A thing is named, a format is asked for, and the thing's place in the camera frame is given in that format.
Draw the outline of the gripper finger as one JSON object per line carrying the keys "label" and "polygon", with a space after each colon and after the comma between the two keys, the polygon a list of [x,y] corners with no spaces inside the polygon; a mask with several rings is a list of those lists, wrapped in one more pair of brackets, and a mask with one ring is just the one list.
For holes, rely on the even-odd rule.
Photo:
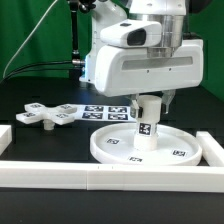
{"label": "gripper finger", "polygon": [[130,115],[132,118],[141,118],[143,113],[143,108],[138,103],[138,94],[134,94],[131,96],[131,109],[130,109]]}
{"label": "gripper finger", "polygon": [[169,107],[173,98],[175,97],[175,94],[176,94],[175,90],[166,90],[163,92],[162,109],[164,114],[167,114],[169,112]]}

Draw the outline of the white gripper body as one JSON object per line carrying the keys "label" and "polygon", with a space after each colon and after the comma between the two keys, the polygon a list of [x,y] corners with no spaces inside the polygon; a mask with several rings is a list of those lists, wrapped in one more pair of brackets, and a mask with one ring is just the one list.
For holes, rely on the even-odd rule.
{"label": "white gripper body", "polygon": [[203,78],[203,41],[184,40],[168,58],[149,57],[147,48],[103,46],[88,75],[107,97],[194,87]]}

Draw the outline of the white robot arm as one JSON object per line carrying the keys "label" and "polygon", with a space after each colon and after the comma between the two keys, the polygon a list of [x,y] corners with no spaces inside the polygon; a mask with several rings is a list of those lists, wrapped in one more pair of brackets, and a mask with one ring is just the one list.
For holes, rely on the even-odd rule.
{"label": "white robot arm", "polygon": [[146,114],[142,93],[161,91],[162,104],[175,91],[194,87],[203,77],[203,41],[184,39],[187,0],[96,0],[92,46],[81,77],[107,96],[130,95],[131,115]]}

